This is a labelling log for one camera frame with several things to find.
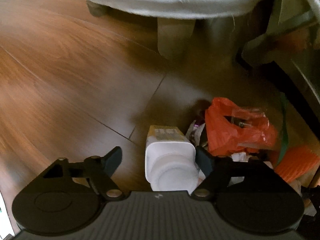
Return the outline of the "orange plastic bag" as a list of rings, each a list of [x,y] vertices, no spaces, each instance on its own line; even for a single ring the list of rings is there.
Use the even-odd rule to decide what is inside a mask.
[[[261,109],[240,107],[228,98],[213,98],[205,123],[208,151],[213,156],[257,153],[277,142],[278,132]]]

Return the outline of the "orange corrugated wrapper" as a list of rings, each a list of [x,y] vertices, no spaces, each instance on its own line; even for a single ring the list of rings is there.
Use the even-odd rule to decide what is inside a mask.
[[[287,183],[309,172],[319,164],[319,155],[315,154],[306,145],[292,147],[285,153],[281,162],[274,168]]]

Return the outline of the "crumpled white paper scraps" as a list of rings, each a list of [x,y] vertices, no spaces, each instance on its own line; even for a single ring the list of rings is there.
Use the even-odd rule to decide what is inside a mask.
[[[185,137],[195,146],[206,147],[208,145],[206,123],[204,121],[194,120],[186,134]]]

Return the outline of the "white milk carton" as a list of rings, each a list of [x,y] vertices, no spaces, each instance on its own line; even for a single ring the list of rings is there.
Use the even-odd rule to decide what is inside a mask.
[[[173,126],[151,125],[146,139],[145,177],[153,191],[187,191],[198,186],[195,147]]]

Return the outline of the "grey bed leg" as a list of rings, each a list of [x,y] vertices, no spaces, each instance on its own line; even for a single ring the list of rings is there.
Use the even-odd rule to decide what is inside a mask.
[[[184,54],[193,34],[196,20],[157,18],[157,48],[167,60],[177,60]]]

